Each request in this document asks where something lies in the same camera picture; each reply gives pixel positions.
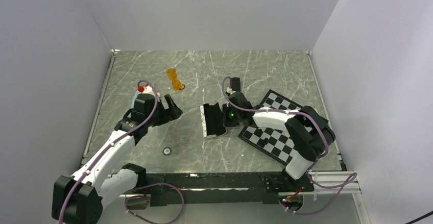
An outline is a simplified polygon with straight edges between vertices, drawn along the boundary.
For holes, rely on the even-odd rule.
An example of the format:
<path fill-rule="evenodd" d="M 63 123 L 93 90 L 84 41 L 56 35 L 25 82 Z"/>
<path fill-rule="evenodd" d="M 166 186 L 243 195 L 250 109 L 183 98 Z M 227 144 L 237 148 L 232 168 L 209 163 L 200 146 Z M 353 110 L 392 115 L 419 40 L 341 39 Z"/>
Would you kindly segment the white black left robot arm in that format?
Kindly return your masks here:
<path fill-rule="evenodd" d="M 169 94 L 165 108 L 154 92 L 139 93 L 98 152 L 71 176 L 54 183 L 52 218 L 60 223 L 97 223 L 103 210 L 124 192 L 141 193 L 145 168 L 128 163 L 109 176 L 117 163 L 140 142 L 150 127 L 178 119 L 182 110 Z"/>

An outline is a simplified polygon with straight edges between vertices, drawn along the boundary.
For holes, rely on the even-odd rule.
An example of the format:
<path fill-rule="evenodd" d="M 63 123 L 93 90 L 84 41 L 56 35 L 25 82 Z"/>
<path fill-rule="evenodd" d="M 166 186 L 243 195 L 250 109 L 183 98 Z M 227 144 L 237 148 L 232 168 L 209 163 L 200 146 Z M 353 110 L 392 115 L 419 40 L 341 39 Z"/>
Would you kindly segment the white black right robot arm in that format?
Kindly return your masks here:
<path fill-rule="evenodd" d="M 328 154 L 329 146 L 336 140 L 328 120 L 310 106 L 297 110 L 268 107 L 249 109 L 241 107 L 247 101 L 242 92 L 236 91 L 230 95 L 223 92 L 223 96 L 229 105 L 241 110 L 241 118 L 247 121 L 248 126 L 288 133 L 297 151 L 285 167 L 285 174 L 281 178 L 283 187 L 288 191 L 294 191 L 301 185 L 301 178 L 320 158 Z"/>

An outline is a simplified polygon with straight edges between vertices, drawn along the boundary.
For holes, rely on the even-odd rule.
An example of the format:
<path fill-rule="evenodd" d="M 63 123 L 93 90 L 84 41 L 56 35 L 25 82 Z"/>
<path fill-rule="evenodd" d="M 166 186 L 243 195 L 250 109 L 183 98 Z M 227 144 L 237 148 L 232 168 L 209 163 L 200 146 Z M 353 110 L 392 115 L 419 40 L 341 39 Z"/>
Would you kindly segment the black glasses case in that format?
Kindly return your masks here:
<path fill-rule="evenodd" d="M 230 78 L 229 88 L 234 92 L 241 91 L 240 78 L 239 77 Z"/>

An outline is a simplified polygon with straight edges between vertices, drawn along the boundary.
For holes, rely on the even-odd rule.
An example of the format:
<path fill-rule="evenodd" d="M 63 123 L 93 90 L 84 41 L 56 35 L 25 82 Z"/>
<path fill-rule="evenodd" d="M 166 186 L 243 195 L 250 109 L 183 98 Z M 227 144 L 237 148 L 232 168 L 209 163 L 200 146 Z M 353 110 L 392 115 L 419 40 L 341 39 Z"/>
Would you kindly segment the light blue cleaning cloth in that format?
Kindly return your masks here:
<path fill-rule="evenodd" d="M 135 102 L 135 99 L 137 98 L 137 96 L 140 94 L 140 92 L 139 91 L 136 91 L 135 92 L 135 94 L 133 95 L 133 98 L 132 98 L 132 102 L 131 102 L 131 106 L 133 107 L 133 105 L 134 105 L 134 102 Z"/>

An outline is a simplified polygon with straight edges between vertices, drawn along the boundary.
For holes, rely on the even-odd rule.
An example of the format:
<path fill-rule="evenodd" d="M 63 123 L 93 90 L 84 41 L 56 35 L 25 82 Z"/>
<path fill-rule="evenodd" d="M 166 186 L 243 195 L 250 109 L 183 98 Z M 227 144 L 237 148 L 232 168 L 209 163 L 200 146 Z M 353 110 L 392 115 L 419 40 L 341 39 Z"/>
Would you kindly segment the white geometric glasses case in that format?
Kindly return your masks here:
<path fill-rule="evenodd" d="M 223 113 L 219 103 L 209 103 L 200 106 L 203 138 L 219 137 L 226 134 L 223 123 Z"/>

